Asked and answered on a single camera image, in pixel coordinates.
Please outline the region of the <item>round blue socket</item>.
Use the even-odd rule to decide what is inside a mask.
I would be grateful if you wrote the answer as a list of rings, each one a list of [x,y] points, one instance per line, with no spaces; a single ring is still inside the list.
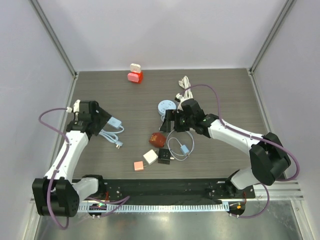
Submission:
[[[157,106],[158,113],[161,116],[166,114],[166,110],[176,110],[176,109],[177,109],[176,103],[168,99],[162,100]]]

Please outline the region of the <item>light blue power strip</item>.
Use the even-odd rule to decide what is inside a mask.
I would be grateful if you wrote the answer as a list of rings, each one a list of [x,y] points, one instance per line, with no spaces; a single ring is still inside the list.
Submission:
[[[119,129],[120,126],[122,126],[122,121],[120,121],[119,119],[115,118],[115,117],[111,117],[108,121],[107,124],[115,129]]]

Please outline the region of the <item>red brown cube adapter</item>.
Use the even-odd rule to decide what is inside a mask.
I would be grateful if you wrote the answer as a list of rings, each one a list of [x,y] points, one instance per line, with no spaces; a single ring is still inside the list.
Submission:
[[[161,132],[154,132],[150,138],[149,143],[155,148],[163,148],[167,138]]]

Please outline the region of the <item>blue usb charger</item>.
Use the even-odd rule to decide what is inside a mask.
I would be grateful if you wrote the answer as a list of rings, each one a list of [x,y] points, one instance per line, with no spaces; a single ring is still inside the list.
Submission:
[[[180,150],[184,156],[188,156],[190,154],[190,150],[185,144],[180,147]]]

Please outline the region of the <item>black cube adapter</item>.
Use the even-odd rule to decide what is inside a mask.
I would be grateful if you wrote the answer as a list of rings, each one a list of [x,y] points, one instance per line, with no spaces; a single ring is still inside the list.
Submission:
[[[173,157],[172,157],[169,149],[160,148],[158,150],[158,158],[157,158],[158,164],[169,165],[171,163],[172,159],[173,159]]]

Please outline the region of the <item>white charger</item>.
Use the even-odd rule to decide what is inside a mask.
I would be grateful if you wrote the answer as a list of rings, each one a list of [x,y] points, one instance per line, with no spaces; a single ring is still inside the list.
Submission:
[[[151,149],[143,155],[143,158],[148,163],[148,165],[151,165],[158,159],[158,154],[153,149]]]

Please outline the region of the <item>red pink cube socket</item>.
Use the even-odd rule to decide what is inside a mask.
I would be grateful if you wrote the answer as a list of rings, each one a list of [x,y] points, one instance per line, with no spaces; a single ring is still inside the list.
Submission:
[[[130,72],[127,74],[127,79],[129,82],[140,84],[143,80],[143,72]]]

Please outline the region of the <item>pink plug adapter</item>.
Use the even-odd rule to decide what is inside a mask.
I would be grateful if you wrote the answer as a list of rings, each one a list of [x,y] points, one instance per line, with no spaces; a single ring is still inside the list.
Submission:
[[[133,163],[133,167],[134,167],[134,171],[135,172],[140,172],[140,171],[143,171],[145,169],[145,164],[143,161],[135,161]]]

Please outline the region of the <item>cream white plug adapter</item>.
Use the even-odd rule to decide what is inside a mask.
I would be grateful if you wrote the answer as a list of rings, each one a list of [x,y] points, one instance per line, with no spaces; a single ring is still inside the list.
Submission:
[[[139,64],[136,64],[136,63],[131,63],[130,64],[130,71],[133,72],[133,73],[140,73],[142,70],[141,70],[141,66]]]

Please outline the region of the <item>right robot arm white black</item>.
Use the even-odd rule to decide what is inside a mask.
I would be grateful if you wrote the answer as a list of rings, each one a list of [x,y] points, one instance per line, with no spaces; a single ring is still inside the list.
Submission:
[[[291,165],[277,135],[271,132],[261,135],[235,127],[217,115],[204,113],[193,98],[183,101],[179,109],[167,109],[160,130],[167,133],[194,130],[248,155],[250,166],[235,171],[225,180],[224,188],[231,198],[237,198],[245,188],[255,184],[271,186]]]

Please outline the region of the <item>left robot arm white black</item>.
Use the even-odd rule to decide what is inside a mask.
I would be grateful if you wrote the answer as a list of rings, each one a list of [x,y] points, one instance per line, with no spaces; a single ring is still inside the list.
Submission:
[[[41,216],[74,217],[79,204],[92,196],[100,200],[106,195],[101,175],[89,174],[72,183],[80,156],[92,136],[97,136],[112,117],[95,100],[76,100],[65,111],[73,115],[65,132],[57,130],[64,142],[47,173],[32,183],[36,209]]]

